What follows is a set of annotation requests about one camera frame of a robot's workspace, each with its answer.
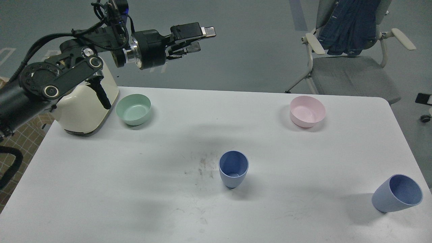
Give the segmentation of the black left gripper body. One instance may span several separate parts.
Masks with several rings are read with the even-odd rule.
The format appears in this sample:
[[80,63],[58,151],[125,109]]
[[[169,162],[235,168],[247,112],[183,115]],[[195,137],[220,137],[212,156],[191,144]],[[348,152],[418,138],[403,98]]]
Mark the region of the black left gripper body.
[[136,51],[136,65],[140,70],[162,66],[167,61],[166,48],[172,44],[173,34],[162,35],[157,30],[132,34]]

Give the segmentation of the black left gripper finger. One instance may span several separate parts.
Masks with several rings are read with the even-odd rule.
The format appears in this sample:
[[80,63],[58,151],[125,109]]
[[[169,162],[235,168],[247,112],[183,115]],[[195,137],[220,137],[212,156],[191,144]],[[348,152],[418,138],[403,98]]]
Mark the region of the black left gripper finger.
[[194,42],[216,37],[213,26],[202,27],[199,23],[171,26],[166,46],[188,46]]
[[189,53],[195,53],[201,51],[200,44],[198,42],[183,42],[168,46],[166,48],[166,60],[176,60]]

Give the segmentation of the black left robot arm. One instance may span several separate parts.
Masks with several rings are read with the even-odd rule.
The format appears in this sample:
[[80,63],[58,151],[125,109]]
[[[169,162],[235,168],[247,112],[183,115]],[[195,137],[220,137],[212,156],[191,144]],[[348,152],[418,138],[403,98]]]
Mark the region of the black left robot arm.
[[198,52],[200,40],[216,36],[214,27],[199,23],[172,26],[168,35],[156,30],[137,32],[133,23],[128,30],[126,0],[97,0],[92,6],[98,23],[39,38],[1,89],[1,140],[37,115],[56,109],[83,82],[102,107],[110,109],[112,103],[102,86],[102,52],[111,52],[118,68],[132,62],[145,70]]

